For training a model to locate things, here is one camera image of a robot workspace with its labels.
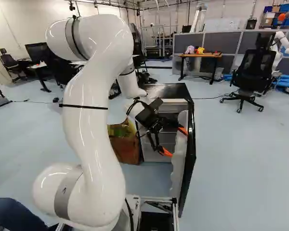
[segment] black cable tie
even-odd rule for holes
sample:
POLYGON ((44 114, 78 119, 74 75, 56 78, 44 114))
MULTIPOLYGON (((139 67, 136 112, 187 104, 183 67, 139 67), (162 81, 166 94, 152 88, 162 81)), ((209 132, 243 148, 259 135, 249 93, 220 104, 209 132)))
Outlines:
POLYGON ((63 104, 63 103, 60 103, 59 107, 75 107, 75 108, 108 110, 107 107, 82 106, 82 105, 72 105, 72 104, 63 104))

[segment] gray band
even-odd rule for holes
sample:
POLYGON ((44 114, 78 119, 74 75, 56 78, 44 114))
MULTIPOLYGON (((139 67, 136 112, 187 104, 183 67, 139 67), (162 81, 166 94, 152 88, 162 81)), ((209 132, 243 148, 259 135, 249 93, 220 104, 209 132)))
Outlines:
POLYGON ((120 75, 121 76, 128 75, 132 73, 134 70, 135 70, 134 63, 131 63, 131 65, 127 66, 120 75))
POLYGON ((75 42, 74 42, 74 38, 73 38, 73 31, 72 31, 72 25, 73 25, 73 23, 74 23, 74 30, 75 30, 75 28, 77 28, 78 29, 78 24, 79 24, 79 21, 76 19, 75 21, 74 21, 74 19, 73 18, 70 18, 68 21, 67 21, 67 23, 66 23, 66 40, 67 40, 67 43, 68 43, 68 45, 69 45, 69 47, 70 47, 70 49, 72 50, 72 52, 79 58, 79 59, 81 59, 81 60, 85 60, 84 59, 84 54, 80 54, 80 52, 82 52, 82 51, 78 51, 78 49, 77 49, 77 44, 75 44, 75 42))
POLYGON ((73 171, 66 174, 66 177, 60 183, 54 196, 54 211, 58 217, 70 220, 67 212, 68 200, 81 175, 81 165, 77 165, 73 171))
POLYGON ((76 46, 78 48, 78 51, 80 51, 81 55, 85 57, 87 60, 90 59, 90 56, 87 54, 86 50, 83 48, 83 45, 80 40, 80 33, 79 31, 79 20, 75 20, 74 22, 74 42, 76 43, 76 46))

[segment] black monitor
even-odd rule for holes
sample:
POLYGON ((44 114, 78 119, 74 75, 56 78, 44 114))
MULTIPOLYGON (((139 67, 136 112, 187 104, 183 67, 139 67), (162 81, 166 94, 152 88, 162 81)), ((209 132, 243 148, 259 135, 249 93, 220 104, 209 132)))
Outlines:
POLYGON ((0 48, 1 54, 6 54, 6 49, 5 48, 0 48))
POLYGON ((32 62, 35 64, 39 64, 43 61, 45 51, 48 49, 46 42, 26 44, 25 47, 32 62))
POLYGON ((189 33, 191 31, 192 25, 182 26, 182 33, 189 33))

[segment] cubicle partition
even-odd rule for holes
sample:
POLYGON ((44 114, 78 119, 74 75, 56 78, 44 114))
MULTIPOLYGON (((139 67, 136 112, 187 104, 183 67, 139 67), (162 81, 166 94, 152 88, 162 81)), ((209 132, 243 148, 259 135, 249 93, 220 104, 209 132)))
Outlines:
MULTIPOLYGON (((225 32, 198 32, 176 34, 174 36, 172 73, 180 74, 181 58, 189 45, 204 47, 207 51, 221 51, 223 56, 217 67, 223 67, 223 73, 229 74, 241 64, 247 49, 255 49, 258 33, 268 34, 278 30, 243 30, 225 32)), ((281 30, 289 39, 289 30, 281 30)), ((189 58, 184 64, 184 73, 191 76, 210 76, 213 72, 211 58, 189 58)), ((285 75, 289 75, 289 55, 285 55, 278 67, 285 75)))

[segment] power cable on floor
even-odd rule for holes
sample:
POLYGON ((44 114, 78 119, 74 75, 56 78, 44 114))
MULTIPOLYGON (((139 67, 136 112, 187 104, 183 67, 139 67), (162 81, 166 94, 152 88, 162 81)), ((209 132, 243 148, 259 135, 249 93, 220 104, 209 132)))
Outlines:
POLYGON ((231 93, 226 93, 226 94, 223 94, 223 95, 219 95, 219 96, 216 96, 216 97, 211 97, 211 98, 192 98, 192 99, 193 100, 211 100, 211 99, 217 99, 217 98, 220 98, 220 97, 223 97, 223 96, 229 97, 231 94, 236 93, 238 90, 233 91, 231 93))
MULTIPOLYGON (((216 96, 216 97, 210 97, 210 98, 192 98, 193 100, 211 100, 211 99, 217 99, 217 98, 220 98, 220 97, 223 97, 223 96, 226 96, 226 97, 229 97, 231 94, 233 93, 236 93, 238 90, 236 91, 233 91, 231 93, 226 93, 226 94, 223 94, 223 95, 219 95, 219 96, 216 96)), ((22 100, 22 101, 14 101, 12 100, 12 102, 16 102, 16 103, 45 103, 45 104, 48 104, 48 103, 57 103, 57 102, 38 102, 38 101, 30 101, 30 99, 26 99, 26 100, 22 100)))
POLYGON ((12 100, 12 102, 16 102, 16 103, 54 103, 54 102, 37 102, 37 101, 30 101, 30 99, 26 99, 26 100, 22 100, 22 101, 14 101, 12 100))

